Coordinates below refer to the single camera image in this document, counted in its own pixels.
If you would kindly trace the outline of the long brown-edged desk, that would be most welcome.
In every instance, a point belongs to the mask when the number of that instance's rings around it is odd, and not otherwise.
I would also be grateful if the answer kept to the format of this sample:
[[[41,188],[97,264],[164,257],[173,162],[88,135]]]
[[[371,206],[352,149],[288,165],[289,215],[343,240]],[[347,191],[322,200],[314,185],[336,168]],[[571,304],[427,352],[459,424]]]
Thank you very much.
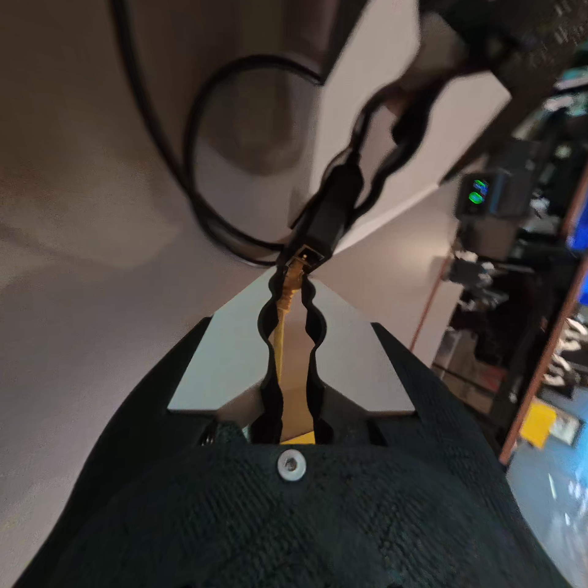
[[[524,390],[523,396],[518,400],[516,405],[516,413],[512,417],[509,423],[509,429],[504,439],[504,444],[501,448],[498,460],[504,468],[508,467],[511,460],[512,452],[517,444],[520,430],[524,424],[527,412],[532,404],[533,399],[536,397],[541,383],[543,380],[543,374],[547,370],[550,359],[555,352],[557,342],[561,331],[564,329],[567,317],[572,313],[576,306],[577,298],[582,289],[582,285],[587,276],[587,256],[585,255],[574,274],[574,278],[570,283],[570,288],[564,298],[562,305],[556,314],[553,325],[548,331],[548,339],[541,349],[541,355],[539,360],[534,366],[532,376],[528,378],[527,386]]]

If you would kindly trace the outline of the small yellow bin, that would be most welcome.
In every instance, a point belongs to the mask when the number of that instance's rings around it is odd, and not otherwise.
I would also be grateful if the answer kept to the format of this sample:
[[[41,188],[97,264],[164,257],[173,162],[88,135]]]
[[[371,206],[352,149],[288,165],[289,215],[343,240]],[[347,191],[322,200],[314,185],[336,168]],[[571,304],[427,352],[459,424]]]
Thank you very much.
[[[557,410],[550,404],[533,399],[518,436],[537,450],[543,450],[557,420]]]

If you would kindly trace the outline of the black framed tag picture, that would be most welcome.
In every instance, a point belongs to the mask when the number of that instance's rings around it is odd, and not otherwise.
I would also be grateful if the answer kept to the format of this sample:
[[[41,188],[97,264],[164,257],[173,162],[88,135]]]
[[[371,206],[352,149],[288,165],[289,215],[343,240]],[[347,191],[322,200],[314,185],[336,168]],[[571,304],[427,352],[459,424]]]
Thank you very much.
[[[562,409],[554,410],[556,418],[550,427],[549,435],[564,445],[574,447],[584,427],[584,421]]]

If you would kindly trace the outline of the black box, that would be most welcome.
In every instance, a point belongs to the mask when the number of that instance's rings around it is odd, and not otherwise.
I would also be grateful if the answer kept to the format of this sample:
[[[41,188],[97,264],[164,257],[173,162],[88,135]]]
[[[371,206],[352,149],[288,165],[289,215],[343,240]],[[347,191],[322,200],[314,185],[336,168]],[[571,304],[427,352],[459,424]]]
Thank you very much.
[[[460,223],[461,249],[483,258],[505,261],[516,241],[520,221],[486,217]]]

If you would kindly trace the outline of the black power station green display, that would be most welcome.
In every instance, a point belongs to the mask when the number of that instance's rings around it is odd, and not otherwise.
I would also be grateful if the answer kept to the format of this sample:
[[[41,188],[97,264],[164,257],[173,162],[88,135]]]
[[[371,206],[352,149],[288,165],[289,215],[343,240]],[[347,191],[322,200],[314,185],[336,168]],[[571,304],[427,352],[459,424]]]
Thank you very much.
[[[454,215],[461,222],[523,217],[529,209],[532,189],[531,171],[468,173],[461,178]]]

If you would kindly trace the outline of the small black device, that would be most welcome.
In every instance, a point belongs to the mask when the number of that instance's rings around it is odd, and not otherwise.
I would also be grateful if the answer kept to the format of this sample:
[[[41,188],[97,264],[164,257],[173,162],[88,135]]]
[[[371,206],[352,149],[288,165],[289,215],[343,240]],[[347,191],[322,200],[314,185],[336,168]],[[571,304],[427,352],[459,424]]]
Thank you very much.
[[[472,288],[481,282],[481,275],[486,273],[481,263],[453,258],[445,280],[464,288]]]

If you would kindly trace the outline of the black two-port network adapter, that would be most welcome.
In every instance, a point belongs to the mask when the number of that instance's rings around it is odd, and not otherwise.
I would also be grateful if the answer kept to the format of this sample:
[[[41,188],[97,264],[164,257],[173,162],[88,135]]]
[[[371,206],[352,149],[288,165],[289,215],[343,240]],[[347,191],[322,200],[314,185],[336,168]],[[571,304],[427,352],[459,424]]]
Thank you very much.
[[[300,261],[303,271],[310,274],[330,260],[350,226],[363,188],[358,157],[351,156],[333,167],[298,216],[276,266],[290,266]]]

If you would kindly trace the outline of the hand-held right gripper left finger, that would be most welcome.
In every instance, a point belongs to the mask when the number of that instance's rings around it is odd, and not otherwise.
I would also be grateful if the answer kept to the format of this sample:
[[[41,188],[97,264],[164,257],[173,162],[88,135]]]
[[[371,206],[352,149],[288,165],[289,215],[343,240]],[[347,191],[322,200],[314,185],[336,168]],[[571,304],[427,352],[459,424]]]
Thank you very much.
[[[168,411],[250,428],[252,443],[279,443],[283,394],[269,341],[278,322],[284,268],[267,270],[210,319]]]

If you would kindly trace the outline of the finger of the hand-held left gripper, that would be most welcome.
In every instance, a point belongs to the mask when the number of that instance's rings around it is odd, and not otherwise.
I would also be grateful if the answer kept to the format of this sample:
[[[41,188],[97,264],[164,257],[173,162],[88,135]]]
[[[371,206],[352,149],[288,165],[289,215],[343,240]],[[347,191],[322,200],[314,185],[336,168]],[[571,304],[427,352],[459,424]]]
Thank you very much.
[[[450,81],[432,107],[419,149],[386,179],[378,202],[342,242],[360,242],[437,190],[445,174],[510,101],[509,91],[488,71]]]
[[[298,213],[332,161],[343,158],[368,101],[401,77],[419,48],[417,1],[368,1],[314,100],[302,171],[294,187]]]

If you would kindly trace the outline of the stack of blue bins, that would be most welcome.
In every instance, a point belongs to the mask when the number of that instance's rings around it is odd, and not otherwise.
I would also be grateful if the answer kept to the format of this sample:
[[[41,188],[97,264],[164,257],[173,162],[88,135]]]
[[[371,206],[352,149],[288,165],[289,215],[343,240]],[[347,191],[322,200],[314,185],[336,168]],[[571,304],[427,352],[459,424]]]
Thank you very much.
[[[587,250],[587,202],[584,204],[567,244],[573,251],[582,252]]]

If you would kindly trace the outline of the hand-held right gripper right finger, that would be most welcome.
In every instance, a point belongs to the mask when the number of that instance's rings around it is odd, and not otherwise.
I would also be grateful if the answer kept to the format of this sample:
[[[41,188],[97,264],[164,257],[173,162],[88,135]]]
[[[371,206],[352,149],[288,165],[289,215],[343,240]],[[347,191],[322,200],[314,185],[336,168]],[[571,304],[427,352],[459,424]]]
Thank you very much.
[[[309,355],[306,403],[315,444],[338,443],[346,433],[372,420],[415,414],[371,322],[323,283],[305,278],[301,291],[306,309]]]

